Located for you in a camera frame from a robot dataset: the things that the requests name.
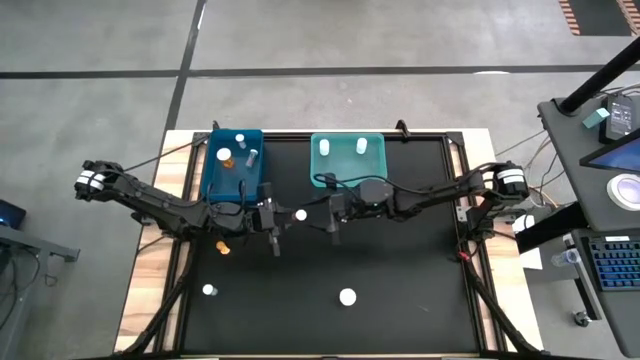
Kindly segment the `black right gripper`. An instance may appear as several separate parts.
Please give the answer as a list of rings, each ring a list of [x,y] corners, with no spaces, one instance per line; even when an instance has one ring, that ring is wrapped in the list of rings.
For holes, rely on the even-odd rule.
[[[309,225],[309,227],[329,233],[331,243],[340,245],[340,225],[349,220],[349,216],[354,213],[360,199],[356,192],[344,181],[338,180],[334,173],[324,173],[323,181],[329,191],[329,195],[323,195],[305,202],[300,207],[322,204],[328,201],[329,224],[327,226]]]

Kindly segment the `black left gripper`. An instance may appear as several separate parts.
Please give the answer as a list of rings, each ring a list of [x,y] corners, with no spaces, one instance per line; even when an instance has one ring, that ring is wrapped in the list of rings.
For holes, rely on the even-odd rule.
[[[279,228],[288,229],[295,224],[294,221],[275,221],[275,214],[289,214],[296,212],[295,208],[290,208],[276,204],[273,199],[273,189],[269,182],[261,183],[257,188],[256,212],[254,213],[255,229],[266,232],[269,238],[269,244],[274,256],[280,255],[280,246],[278,242]]]

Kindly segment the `teal plastic bin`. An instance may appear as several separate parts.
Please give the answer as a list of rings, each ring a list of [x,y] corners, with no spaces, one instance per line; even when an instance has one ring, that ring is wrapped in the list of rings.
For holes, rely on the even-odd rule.
[[[356,153],[356,142],[364,137],[368,140],[367,150],[363,155]],[[328,139],[330,152],[321,156],[318,144],[321,139]],[[349,187],[355,187],[362,181],[362,176],[388,176],[385,138],[381,133],[314,133],[310,141],[310,180],[317,188],[324,188],[323,181],[314,178],[317,174],[334,173],[338,180]]]

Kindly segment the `dark blue plastic bin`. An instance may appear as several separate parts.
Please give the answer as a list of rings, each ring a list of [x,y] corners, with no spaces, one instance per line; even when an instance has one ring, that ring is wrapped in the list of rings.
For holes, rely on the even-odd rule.
[[[241,149],[235,136],[245,136],[246,149]],[[224,168],[216,159],[220,148],[232,151],[235,165]],[[256,149],[259,155],[252,168],[245,166],[249,151]],[[259,129],[219,129],[212,131],[207,143],[200,192],[212,202],[255,203],[257,188],[263,180],[264,133]]]

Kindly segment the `white paper sheet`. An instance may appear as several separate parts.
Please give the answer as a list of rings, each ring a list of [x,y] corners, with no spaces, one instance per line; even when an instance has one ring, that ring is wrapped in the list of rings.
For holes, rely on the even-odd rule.
[[[533,215],[522,215],[518,217],[514,223],[511,225],[513,233],[517,235],[519,232],[524,231],[535,224],[535,219]],[[526,269],[533,270],[542,270],[542,258],[540,255],[540,250],[535,248],[533,250],[529,250],[520,255],[520,260],[522,266]]]

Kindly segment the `black desk crossbar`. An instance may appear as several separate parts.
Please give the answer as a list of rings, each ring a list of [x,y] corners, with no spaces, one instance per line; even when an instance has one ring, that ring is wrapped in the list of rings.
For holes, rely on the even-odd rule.
[[[582,211],[581,205],[574,202],[571,205],[557,209],[549,216],[536,222],[532,227],[518,232],[516,242],[520,254],[538,248],[545,242],[575,229],[586,229],[589,223]]]

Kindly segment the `clear plastic water bottle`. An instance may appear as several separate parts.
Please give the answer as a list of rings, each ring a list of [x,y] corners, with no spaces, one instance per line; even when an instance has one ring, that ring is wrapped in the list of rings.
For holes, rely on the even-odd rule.
[[[551,263],[556,267],[572,266],[581,261],[582,258],[576,248],[564,250],[551,257]]]

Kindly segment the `grey side desk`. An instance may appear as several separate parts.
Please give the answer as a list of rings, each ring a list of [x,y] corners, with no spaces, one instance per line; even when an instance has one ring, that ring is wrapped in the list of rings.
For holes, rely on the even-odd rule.
[[[640,229],[640,211],[618,207],[606,192],[609,180],[621,171],[580,165],[583,157],[602,147],[598,130],[582,123],[600,105],[600,100],[592,99],[570,115],[561,113],[554,100],[539,103],[537,109],[590,228],[600,232]]]

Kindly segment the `grey metal desk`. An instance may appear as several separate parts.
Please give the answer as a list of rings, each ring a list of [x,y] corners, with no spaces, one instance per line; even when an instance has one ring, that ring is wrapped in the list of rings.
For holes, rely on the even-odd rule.
[[[0,359],[15,352],[49,258],[75,262],[79,254],[79,249],[0,225]]]

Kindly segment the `blue-lit laptop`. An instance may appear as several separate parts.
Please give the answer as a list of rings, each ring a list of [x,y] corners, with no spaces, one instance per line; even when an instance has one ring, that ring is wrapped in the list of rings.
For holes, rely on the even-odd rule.
[[[19,230],[27,212],[12,203],[0,199],[0,225]]]

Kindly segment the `small teal box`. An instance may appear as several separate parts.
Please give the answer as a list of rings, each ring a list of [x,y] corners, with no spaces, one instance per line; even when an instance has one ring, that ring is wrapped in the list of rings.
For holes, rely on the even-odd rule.
[[[598,126],[600,123],[605,121],[610,116],[610,112],[606,108],[598,108],[589,116],[587,116],[582,124],[585,128],[591,129]]]

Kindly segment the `blue-lit keyboard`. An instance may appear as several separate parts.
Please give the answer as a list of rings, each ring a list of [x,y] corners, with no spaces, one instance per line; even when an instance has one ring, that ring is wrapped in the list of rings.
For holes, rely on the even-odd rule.
[[[593,237],[588,250],[602,291],[640,291],[640,237]]]

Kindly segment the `blue-screen desk monitor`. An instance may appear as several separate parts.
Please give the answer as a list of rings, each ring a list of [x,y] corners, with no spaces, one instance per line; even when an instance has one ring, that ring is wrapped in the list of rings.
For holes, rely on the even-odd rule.
[[[580,165],[640,174],[640,129],[583,157]]]

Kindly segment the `white tape roll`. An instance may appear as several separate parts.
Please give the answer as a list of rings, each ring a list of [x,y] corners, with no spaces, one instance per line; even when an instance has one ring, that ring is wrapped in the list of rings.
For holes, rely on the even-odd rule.
[[[611,201],[618,207],[632,212],[640,211],[640,176],[617,175],[608,181],[606,190]]]

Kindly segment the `black monitor pole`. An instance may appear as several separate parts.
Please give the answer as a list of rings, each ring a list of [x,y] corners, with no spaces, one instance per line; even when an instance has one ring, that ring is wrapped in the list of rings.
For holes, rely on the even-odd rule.
[[[594,73],[579,88],[562,100],[557,108],[563,114],[571,114],[614,81],[626,70],[640,61],[640,36],[636,37],[613,59]]]

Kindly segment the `black electronic device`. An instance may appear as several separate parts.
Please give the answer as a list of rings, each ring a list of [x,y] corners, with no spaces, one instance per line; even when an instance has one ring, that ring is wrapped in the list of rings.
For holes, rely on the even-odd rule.
[[[633,99],[626,95],[608,95],[602,101],[609,116],[599,127],[599,142],[609,144],[630,134],[638,127],[637,111]]]

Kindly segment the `grey keyboard desk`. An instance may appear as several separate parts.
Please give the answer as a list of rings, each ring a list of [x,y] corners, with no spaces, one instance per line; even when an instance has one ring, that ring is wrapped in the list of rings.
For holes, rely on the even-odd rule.
[[[571,236],[582,258],[586,282],[594,290],[597,303],[608,321],[621,353],[629,358],[640,358],[640,291],[602,291],[596,280],[588,250],[588,240],[593,237],[640,235],[597,233],[581,229],[572,231]]]

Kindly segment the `black orange-edged floor mat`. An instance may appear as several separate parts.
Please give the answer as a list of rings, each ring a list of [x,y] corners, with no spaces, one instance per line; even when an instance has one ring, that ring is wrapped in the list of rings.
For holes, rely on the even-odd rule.
[[[636,0],[557,0],[574,36],[635,36],[640,29]]]

